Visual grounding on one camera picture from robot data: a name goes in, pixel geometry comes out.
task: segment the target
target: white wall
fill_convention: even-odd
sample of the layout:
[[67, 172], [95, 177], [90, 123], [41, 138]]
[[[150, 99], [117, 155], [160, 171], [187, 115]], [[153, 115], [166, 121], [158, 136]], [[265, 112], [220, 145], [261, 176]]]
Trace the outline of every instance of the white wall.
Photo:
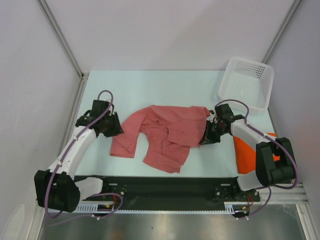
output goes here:
[[58, 155], [79, 79], [35, 0], [2, 0], [0, 33], [0, 234], [24, 204], [20, 240], [33, 177]]
[[262, 61], [293, 0], [47, 0], [83, 71]]
[[314, 216], [320, 223], [320, 1], [306, 0], [269, 64], [275, 68], [270, 110], [288, 137]]

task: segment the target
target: tabletop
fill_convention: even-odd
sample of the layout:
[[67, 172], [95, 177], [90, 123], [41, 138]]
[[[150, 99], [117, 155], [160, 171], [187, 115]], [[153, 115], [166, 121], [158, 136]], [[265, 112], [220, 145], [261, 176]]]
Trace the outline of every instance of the tabletop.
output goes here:
[[[91, 71], [78, 116], [91, 109], [102, 90], [113, 93], [114, 110], [123, 123], [134, 112], [150, 105], [203, 106], [209, 110], [220, 102], [218, 90], [225, 71]], [[109, 100], [108, 93], [101, 100]], [[235, 115], [245, 112], [232, 109]], [[274, 131], [268, 111], [250, 113], [250, 123], [264, 132]], [[140, 133], [134, 158], [110, 156], [112, 138], [102, 134], [85, 153], [76, 175], [227, 178], [238, 176], [233, 137], [223, 135], [220, 143], [192, 147], [180, 173], [152, 168], [143, 159], [148, 150], [147, 137]]]

